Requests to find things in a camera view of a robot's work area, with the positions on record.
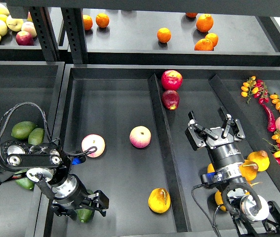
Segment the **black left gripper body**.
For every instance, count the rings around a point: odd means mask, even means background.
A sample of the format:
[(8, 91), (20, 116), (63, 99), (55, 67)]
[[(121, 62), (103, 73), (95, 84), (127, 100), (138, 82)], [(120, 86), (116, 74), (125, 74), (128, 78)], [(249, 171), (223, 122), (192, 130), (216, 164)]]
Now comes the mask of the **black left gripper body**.
[(77, 210), (86, 191), (87, 189), (78, 176), (69, 174), (63, 182), (53, 184), (53, 200), (67, 209), (73, 208)]

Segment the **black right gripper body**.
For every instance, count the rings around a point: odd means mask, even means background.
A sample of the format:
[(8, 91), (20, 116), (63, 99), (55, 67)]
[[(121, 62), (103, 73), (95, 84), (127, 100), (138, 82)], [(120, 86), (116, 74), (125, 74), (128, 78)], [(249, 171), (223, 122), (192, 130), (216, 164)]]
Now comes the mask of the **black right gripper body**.
[(222, 170), (228, 166), (239, 166), (244, 163), (244, 158), (239, 151), (236, 142), (245, 138), (244, 133), (238, 132), (236, 135), (228, 133), (226, 138), (222, 137), (223, 128), (211, 128), (214, 138), (208, 136), (206, 138), (206, 148), (215, 171)]

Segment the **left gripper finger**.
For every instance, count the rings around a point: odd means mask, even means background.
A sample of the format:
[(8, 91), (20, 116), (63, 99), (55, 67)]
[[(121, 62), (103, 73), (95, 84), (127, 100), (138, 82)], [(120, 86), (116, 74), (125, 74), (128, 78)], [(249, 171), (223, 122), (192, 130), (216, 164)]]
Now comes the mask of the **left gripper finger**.
[(73, 208), (67, 209), (55, 200), (52, 201), (51, 208), (57, 216), (66, 216), (71, 218), (73, 221), (77, 220), (77, 213)]
[(83, 194), (83, 200), (79, 204), (79, 208), (87, 209), (91, 212), (98, 211), (105, 217), (109, 208), (109, 198), (101, 190), (96, 190), (95, 192), (87, 190)]

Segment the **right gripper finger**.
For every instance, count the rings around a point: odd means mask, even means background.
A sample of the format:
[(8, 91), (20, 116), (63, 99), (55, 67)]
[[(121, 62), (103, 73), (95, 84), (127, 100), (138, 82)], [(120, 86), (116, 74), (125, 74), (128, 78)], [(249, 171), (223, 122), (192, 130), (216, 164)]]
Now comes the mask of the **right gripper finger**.
[(188, 117), (190, 121), (185, 134), (194, 151), (202, 147), (212, 150), (220, 147), (220, 143), (218, 143), (220, 127), (206, 128), (201, 126), (197, 122), (193, 111), (189, 111)]
[(222, 139), (230, 139), (231, 141), (239, 142), (245, 138), (245, 133), (238, 118), (232, 118), (227, 110), (220, 106), (218, 109), (219, 116), (223, 121), (222, 124)]

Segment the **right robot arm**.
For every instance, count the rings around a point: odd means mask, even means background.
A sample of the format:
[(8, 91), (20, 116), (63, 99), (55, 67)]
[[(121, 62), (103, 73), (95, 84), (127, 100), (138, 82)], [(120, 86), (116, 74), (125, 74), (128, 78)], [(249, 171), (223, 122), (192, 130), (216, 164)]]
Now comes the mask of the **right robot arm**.
[(188, 113), (187, 139), (193, 150), (207, 149), (214, 168), (213, 172), (201, 175), (201, 183), (192, 190), (216, 188), (222, 198), (217, 209), (225, 207), (239, 237), (280, 237), (279, 206), (258, 195), (241, 173), (244, 158), (236, 145), (245, 138), (241, 123), (224, 107), (218, 112), (223, 124), (215, 128), (200, 125), (194, 112)]

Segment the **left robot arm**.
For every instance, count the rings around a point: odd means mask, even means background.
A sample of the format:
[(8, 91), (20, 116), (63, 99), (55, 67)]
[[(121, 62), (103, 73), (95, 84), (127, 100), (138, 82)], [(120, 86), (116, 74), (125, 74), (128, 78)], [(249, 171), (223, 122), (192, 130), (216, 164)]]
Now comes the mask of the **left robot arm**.
[[(12, 113), (24, 105), (38, 107), (33, 102), (23, 102), (5, 112), (0, 120), (0, 139)], [(48, 142), (31, 145), (8, 140), (0, 143), (0, 185), (27, 177), (51, 201), (50, 207), (57, 216), (75, 220), (80, 209), (98, 211), (106, 216), (109, 198), (101, 190), (90, 192), (77, 175), (70, 173), (73, 159), (96, 152), (96, 146), (81, 153), (64, 151), (60, 138), (51, 137), (45, 112), (41, 110), (40, 113)]]

